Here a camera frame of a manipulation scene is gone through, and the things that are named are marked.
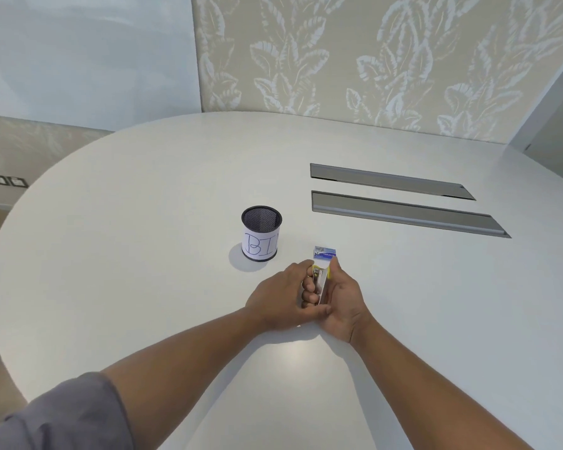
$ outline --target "white table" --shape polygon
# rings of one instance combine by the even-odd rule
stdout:
[[[314,180],[311,162],[458,182],[477,201]],[[489,213],[513,238],[314,213],[312,189]],[[283,215],[279,252],[245,272],[230,258],[255,204]],[[45,173],[0,232],[0,354],[31,400],[236,310],[315,245],[399,340],[537,450],[563,450],[563,180],[495,144],[241,112],[109,135]],[[164,447],[410,448],[316,325],[250,344]]]

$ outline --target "white paper label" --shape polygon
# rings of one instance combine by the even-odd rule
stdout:
[[[258,233],[244,227],[244,238],[242,238],[242,251],[246,256],[254,260],[268,260],[277,251],[277,239],[280,228],[273,232]]]

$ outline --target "person's right hand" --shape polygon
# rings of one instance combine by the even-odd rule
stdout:
[[[330,272],[325,303],[331,306],[331,314],[319,323],[330,335],[350,343],[355,328],[366,324],[373,317],[363,301],[358,282],[342,270],[337,257],[331,259]],[[308,268],[302,286],[302,307],[315,306],[319,298],[315,293],[312,267]]]

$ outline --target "black mesh cup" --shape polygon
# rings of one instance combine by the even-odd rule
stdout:
[[[264,205],[250,207],[242,213],[242,224],[244,255],[256,262],[265,262],[275,257],[282,225],[281,213]]]

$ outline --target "gray shirt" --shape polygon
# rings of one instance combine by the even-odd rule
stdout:
[[[67,380],[0,424],[0,450],[133,450],[119,393],[102,374]]]

